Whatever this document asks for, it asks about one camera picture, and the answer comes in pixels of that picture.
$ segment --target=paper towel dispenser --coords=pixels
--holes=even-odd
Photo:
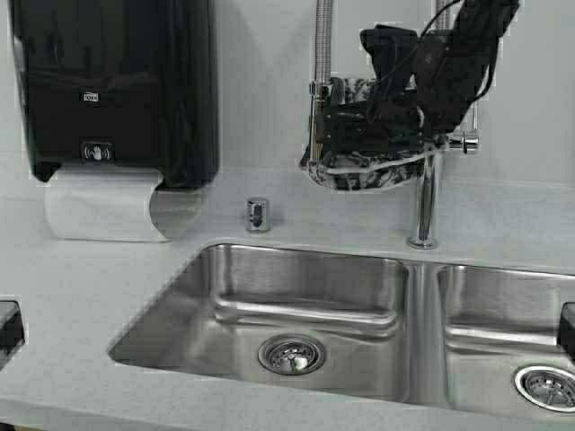
[[[217,173],[209,0],[10,0],[32,171],[153,167],[166,188]]]

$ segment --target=wall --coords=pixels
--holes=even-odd
[[[6,3],[0,21],[7,22]],[[315,0],[214,0],[224,165],[294,172],[306,140]],[[421,29],[429,0],[339,0],[333,68],[370,73],[358,33],[375,22]],[[523,0],[482,103],[482,151],[450,155],[446,176],[575,187],[575,3]],[[27,171],[8,32],[0,33],[0,196],[37,198]]]

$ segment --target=sink drain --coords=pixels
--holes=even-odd
[[[303,335],[280,335],[261,345],[258,358],[273,373],[304,375],[323,365],[325,347],[318,340]]]
[[[536,406],[575,413],[575,375],[549,366],[529,366],[515,376],[517,390]]]

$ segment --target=double sink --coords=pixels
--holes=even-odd
[[[180,373],[575,425],[557,347],[575,277],[217,245],[111,358]]]

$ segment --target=sink basin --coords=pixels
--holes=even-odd
[[[407,276],[402,264],[388,259],[218,245],[177,277],[111,357],[127,365],[405,401]],[[285,337],[291,344],[282,345]],[[290,364],[315,360],[310,339],[320,346],[319,366],[286,373]]]
[[[446,306],[447,388],[454,409],[575,424],[534,405],[515,385],[519,370],[554,368],[574,374],[557,347],[562,305],[575,302],[575,277],[501,269],[449,267],[439,273]],[[547,377],[535,382],[545,390]],[[544,404],[575,402],[547,391]]]
[[[208,248],[111,358],[179,373],[575,425],[556,337],[575,277]]]

